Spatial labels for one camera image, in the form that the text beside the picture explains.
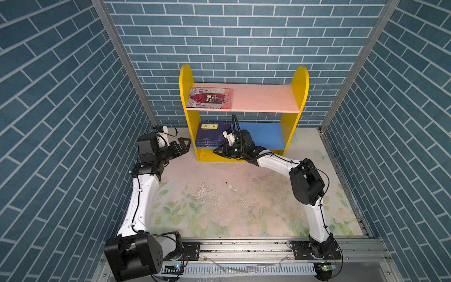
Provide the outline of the navy book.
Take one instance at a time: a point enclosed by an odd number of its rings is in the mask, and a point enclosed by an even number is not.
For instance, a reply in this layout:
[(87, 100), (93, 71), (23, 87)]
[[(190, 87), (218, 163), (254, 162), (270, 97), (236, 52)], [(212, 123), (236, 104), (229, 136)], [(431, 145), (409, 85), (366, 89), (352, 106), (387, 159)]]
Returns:
[(231, 130), (231, 122), (200, 122), (195, 145), (197, 148), (217, 148), (228, 143), (224, 132)]

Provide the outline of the red illustrated cover book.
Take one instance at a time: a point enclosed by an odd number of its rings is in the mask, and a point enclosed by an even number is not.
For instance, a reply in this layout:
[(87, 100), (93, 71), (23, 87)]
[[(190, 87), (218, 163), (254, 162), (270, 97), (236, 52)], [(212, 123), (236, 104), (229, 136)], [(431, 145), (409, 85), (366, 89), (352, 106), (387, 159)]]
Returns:
[(229, 88), (190, 89), (186, 106), (195, 109), (231, 109), (233, 90)]

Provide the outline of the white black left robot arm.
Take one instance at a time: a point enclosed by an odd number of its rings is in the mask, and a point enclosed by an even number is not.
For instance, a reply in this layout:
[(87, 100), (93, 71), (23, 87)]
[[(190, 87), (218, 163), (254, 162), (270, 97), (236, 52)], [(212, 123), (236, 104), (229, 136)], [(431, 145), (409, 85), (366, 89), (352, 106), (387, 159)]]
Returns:
[(139, 155), (130, 171), (132, 195), (124, 221), (114, 238), (105, 243), (104, 254), (116, 281), (159, 274), (165, 259), (174, 259), (175, 276), (187, 266), (188, 252), (178, 231), (150, 232), (153, 202), (161, 186), (164, 168), (172, 159), (189, 152), (191, 140), (169, 142), (163, 132), (147, 133), (137, 140)]

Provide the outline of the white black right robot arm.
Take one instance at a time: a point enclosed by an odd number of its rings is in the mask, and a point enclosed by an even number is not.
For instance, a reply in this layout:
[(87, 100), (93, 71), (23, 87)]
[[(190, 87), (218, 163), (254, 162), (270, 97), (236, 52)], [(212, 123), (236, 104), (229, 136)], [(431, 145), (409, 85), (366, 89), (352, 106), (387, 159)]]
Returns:
[(287, 159), (265, 147), (255, 145), (247, 130), (227, 130), (223, 135), (227, 143), (215, 148), (215, 155), (246, 161), (289, 178), (294, 197), (305, 205), (312, 256), (323, 259), (330, 255), (337, 244), (324, 217), (323, 197), (328, 188), (320, 176), (322, 171), (318, 170), (310, 159)]

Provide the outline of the floral table mat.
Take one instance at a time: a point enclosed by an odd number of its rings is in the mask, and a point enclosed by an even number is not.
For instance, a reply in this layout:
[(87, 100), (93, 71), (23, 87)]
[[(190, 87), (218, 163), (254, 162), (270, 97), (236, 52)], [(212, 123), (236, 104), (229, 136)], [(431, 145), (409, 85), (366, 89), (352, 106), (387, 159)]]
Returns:
[[(311, 159), (321, 170), (334, 236), (363, 235), (318, 131), (298, 128), (286, 157)], [(165, 168), (150, 219), (152, 233), (177, 230), (184, 237), (303, 237), (309, 231), (288, 178), (246, 162), (199, 162), (193, 151)]]

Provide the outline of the yellow pink blue bookshelf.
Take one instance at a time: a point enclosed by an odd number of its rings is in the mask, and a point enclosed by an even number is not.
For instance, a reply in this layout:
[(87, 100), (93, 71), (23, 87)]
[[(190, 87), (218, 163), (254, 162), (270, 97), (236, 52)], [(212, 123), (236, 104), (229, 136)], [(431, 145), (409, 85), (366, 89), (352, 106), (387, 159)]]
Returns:
[[(280, 113), (280, 122), (257, 123), (259, 132), (252, 139), (274, 153), (284, 156), (288, 151), (295, 129), (305, 107), (310, 84), (306, 67), (298, 67), (291, 85), (252, 85), (224, 83), (194, 83), (189, 65), (183, 65), (179, 75), (179, 88), (184, 114), (192, 140), (196, 139), (201, 112), (244, 112)], [(225, 109), (188, 108), (189, 92), (192, 87), (230, 88), (233, 90), (231, 107)]]

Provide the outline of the left green circuit board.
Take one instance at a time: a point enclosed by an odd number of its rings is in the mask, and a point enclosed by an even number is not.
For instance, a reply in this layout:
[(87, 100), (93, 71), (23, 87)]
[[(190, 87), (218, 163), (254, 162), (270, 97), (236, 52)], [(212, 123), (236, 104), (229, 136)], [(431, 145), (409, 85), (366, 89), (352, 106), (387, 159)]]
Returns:
[(181, 264), (165, 264), (162, 268), (163, 276), (181, 276), (184, 273), (184, 266)]

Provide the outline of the green circuit board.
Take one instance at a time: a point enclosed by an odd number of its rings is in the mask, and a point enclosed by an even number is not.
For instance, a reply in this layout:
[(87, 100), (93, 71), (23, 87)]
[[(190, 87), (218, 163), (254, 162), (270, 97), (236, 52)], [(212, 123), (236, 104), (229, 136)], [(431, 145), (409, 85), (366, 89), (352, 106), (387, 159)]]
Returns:
[(184, 266), (181, 264), (165, 264), (162, 268), (163, 276), (181, 276), (184, 273)]
[(324, 264), (324, 263), (319, 263), (319, 264), (314, 264), (314, 269), (315, 269), (315, 278), (321, 282), (328, 282), (333, 275), (333, 267), (331, 264)]

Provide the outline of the right green circuit board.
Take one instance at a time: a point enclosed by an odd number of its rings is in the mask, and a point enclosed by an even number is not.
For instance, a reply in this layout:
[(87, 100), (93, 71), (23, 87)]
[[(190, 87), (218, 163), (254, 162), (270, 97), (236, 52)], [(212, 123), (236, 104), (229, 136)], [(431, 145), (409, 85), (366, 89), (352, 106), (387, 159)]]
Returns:
[(324, 264), (324, 263), (319, 263), (319, 264), (314, 264), (314, 269), (315, 269), (315, 278), (321, 282), (328, 282), (333, 275), (333, 267), (331, 264)]

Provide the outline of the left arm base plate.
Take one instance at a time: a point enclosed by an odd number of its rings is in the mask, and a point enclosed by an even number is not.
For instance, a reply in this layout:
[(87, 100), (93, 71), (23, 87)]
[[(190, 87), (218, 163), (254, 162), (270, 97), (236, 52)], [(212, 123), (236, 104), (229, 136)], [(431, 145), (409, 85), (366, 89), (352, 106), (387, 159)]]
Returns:
[(184, 261), (198, 261), (200, 257), (200, 242), (183, 242), (182, 248), (176, 247), (170, 252), (164, 261), (181, 261), (184, 255)]

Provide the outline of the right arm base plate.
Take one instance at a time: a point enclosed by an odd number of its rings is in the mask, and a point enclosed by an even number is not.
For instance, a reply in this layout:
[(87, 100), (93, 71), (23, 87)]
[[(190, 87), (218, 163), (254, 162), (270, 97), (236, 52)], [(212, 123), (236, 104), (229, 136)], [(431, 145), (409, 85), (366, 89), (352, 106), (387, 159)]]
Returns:
[(296, 260), (342, 259), (342, 252), (334, 240), (323, 243), (318, 243), (314, 240), (290, 241), (288, 246), (292, 250)]

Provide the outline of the aluminium front rail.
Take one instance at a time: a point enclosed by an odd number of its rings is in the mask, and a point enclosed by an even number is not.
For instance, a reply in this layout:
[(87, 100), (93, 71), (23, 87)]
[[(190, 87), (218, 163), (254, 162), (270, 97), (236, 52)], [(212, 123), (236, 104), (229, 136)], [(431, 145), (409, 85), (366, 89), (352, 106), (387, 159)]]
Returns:
[[(285, 261), (296, 261), (292, 250), (288, 244), (290, 241), (309, 241), (307, 238), (288, 239), (177, 239), (170, 235), (151, 237), (149, 242), (144, 242), (143, 254), (144, 262), (156, 259), (157, 262), (164, 261), (164, 258), (176, 247), (182, 248), (183, 242), (200, 242), (200, 257), (198, 261), (184, 261), (182, 255), (181, 262), (201, 262), (211, 260), (216, 263), (282, 263)], [(380, 239), (369, 238), (346, 238), (335, 239), (342, 252), (342, 259), (326, 260), (301, 260), (302, 262), (386, 262), (391, 260), (385, 245)]]

